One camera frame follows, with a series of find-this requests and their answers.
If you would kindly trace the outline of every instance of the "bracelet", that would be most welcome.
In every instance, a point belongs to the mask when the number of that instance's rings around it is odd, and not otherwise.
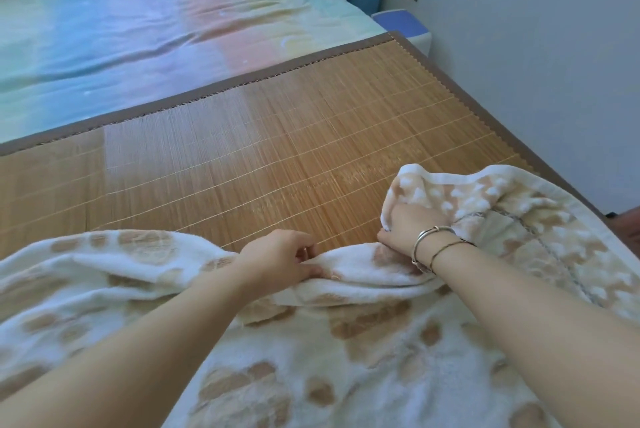
[[[427,229],[425,231],[422,231],[420,234],[418,234],[418,239],[415,240],[415,244],[413,245],[413,252],[411,254],[411,263],[413,264],[413,266],[418,267],[418,269],[420,271],[422,271],[423,273],[425,273],[425,271],[423,271],[420,268],[420,263],[418,262],[418,259],[416,259],[415,254],[418,251],[418,245],[420,244],[420,241],[422,241],[424,238],[426,238],[429,234],[433,234],[433,233],[437,233],[440,231],[449,231],[450,233],[455,234],[456,232],[453,230],[453,228],[450,228],[449,226],[434,226],[431,229]]]
[[[436,256],[441,254],[446,248],[448,248],[450,246],[453,246],[455,244],[470,244],[471,246],[475,246],[475,244],[473,244],[472,242],[467,241],[466,239],[462,239],[462,238],[460,238],[460,241],[450,242],[449,244],[446,244],[446,245],[442,246],[439,250],[436,251],[436,254],[434,254],[431,257],[431,262],[429,263],[429,266],[426,267],[427,270],[429,271],[429,273],[435,274],[433,272],[433,262],[435,261]]]

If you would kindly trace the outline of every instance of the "person's left hand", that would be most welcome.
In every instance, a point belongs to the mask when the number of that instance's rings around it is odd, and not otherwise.
[[[253,296],[258,299],[321,276],[319,266],[300,264],[315,256],[316,242],[310,234],[275,230],[244,246],[232,267],[246,275]]]

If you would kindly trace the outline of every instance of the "person's right arm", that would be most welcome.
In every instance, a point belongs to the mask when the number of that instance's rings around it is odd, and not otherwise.
[[[422,230],[446,225],[444,216],[397,205],[392,231],[378,239],[408,256]],[[420,242],[428,265],[448,232]],[[456,244],[432,264],[473,312],[526,384],[564,428],[640,426],[640,327],[527,276],[469,244]]]

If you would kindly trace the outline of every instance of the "bed sheet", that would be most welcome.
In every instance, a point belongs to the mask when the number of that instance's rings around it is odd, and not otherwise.
[[[384,32],[345,0],[0,0],[0,142]]]

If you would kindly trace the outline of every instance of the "white and brown blanket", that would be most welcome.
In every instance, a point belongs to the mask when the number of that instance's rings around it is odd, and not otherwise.
[[[640,262],[587,207],[507,165],[405,165],[382,207],[437,207],[458,234],[585,301],[640,319]],[[313,279],[245,308],[167,427],[551,427],[557,423],[441,280],[378,243],[314,260]],[[203,238],[100,231],[0,262],[0,399],[188,287],[233,267]]]

